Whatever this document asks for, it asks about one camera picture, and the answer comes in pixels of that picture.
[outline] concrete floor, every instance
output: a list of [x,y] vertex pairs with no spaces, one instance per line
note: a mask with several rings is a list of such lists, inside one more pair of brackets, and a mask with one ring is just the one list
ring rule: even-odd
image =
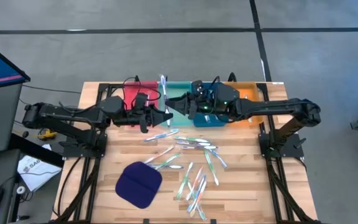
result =
[[[358,27],[358,1],[256,0],[261,27]],[[253,27],[246,0],[0,0],[0,30]],[[300,134],[319,219],[358,223],[358,32],[264,33],[273,81],[321,107]],[[263,81],[254,33],[0,35],[0,52],[30,85],[80,91],[85,81],[212,80],[235,72]],[[24,88],[22,100],[76,105],[78,95]],[[23,116],[23,107],[17,119]],[[23,203],[27,222],[50,218],[59,177]]]

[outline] red container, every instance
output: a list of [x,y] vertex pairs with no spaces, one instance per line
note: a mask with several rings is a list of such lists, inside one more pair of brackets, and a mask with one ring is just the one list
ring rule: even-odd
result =
[[[125,82],[124,93],[125,98],[124,102],[128,106],[127,109],[132,109],[132,102],[135,104],[134,98],[136,97],[137,92],[145,93],[148,95],[148,99],[157,99],[159,94],[158,92],[158,83],[156,81],[141,81],[139,82]],[[154,104],[158,108],[158,100],[147,101],[146,106],[149,104]]]

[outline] colored bins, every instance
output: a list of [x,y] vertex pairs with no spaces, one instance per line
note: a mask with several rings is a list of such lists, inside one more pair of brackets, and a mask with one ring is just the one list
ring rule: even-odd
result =
[[[258,88],[255,82],[224,82],[224,84],[234,87],[240,92],[240,98],[259,101]],[[263,116],[253,116],[250,119],[227,124],[230,127],[254,126],[264,121]]]
[[[211,82],[204,82],[203,87],[209,88],[211,86]],[[215,90],[218,85],[222,85],[222,83],[215,83],[211,90]],[[193,120],[193,124],[196,127],[199,128],[205,128],[205,127],[223,127],[226,125],[225,122],[222,122],[218,120],[218,118],[215,115],[203,115],[201,113],[197,113],[196,117]]]
[[[163,93],[161,83],[158,85],[158,90],[161,92],[161,94]],[[166,90],[168,98],[182,96],[186,92],[191,91],[191,82],[167,82]],[[159,109],[165,111],[165,102],[163,96],[159,99]],[[187,115],[182,115],[181,113],[171,108],[169,108],[169,112],[173,113],[171,127],[191,126],[191,120],[187,118]],[[161,125],[166,127],[167,123],[164,122]]]
[[[132,108],[132,102],[133,104],[135,104],[135,97],[136,94],[139,90],[140,93],[145,93],[148,96],[148,99],[157,99],[159,94],[156,92],[158,91],[158,83],[156,81],[142,81],[140,82],[140,84],[142,86],[139,86],[139,82],[125,82],[125,86],[124,86],[124,94],[125,94],[125,99],[124,102],[127,105],[127,109],[131,109]],[[152,100],[152,101],[147,101],[146,102],[146,106],[148,106],[149,104],[153,103],[155,105],[156,108],[158,108],[158,100]]]

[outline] black desk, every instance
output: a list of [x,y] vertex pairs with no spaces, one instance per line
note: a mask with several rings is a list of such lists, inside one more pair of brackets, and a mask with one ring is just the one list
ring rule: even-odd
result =
[[[0,88],[0,185],[17,174],[21,152],[58,167],[63,167],[64,164],[61,155],[12,134],[21,87],[20,84]],[[15,182],[17,179],[12,178],[3,185],[5,193],[0,205],[0,224],[7,222],[9,211],[9,221],[16,218],[19,200],[16,196],[12,200],[12,193],[16,191]]]

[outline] wooden table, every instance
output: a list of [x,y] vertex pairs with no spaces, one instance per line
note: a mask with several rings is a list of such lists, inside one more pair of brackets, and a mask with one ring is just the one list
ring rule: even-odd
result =
[[[86,108],[95,103],[98,85],[99,82],[84,84],[80,108]],[[287,98],[283,83],[267,83],[267,88],[270,100]],[[122,92],[116,91],[115,94],[121,95]],[[273,118],[276,127],[279,128],[291,116],[281,115]],[[166,128],[162,126],[150,128],[148,134],[142,134],[139,127],[118,128],[112,125],[108,128],[106,131],[109,139],[108,147],[101,161],[92,223],[142,223],[144,218],[149,218],[150,223],[203,223],[197,213],[194,218],[188,216],[186,213],[188,204],[185,201],[175,200],[186,169],[180,171],[162,169],[163,182],[151,206],[146,209],[136,208],[120,198],[114,190],[117,179],[127,165],[135,161],[144,161],[174,143],[173,137],[159,139],[156,142],[144,142],[145,138],[164,131]],[[174,164],[181,164],[185,167],[188,167],[190,162],[195,163],[190,173],[191,179],[194,179],[201,165],[206,168],[204,171],[207,174],[208,183],[202,199],[202,208],[208,220],[217,219],[218,223],[275,223],[265,159],[260,155],[257,140],[259,133],[259,126],[253,128],[180,127],[178,135],[209,139],[219,146],[218,152],[228,164],[228,168],[224,170],[219,161],[211,156],[219,179],[219,186],[216,186],[202,151],[182,150],[183,155],[175,159]],[[162,162],[178,151],[180,148],[176,146],[170,153],[158,158],[156,162]],[[69,159],[65,162],[59,191],[75,160]],[[290,193],[307,215],[317,219],[305,168],[295,159],[284,158],[283,163]],[[70,204],[78,192],[82,167],[83,159],[68,179],[63,194],[62,209]],[[285,206],[280,193],[279,197],[283,219],[286,219]],[[81,211],[82,218],[85,217],[87,200],[88,195],[85,195]]]

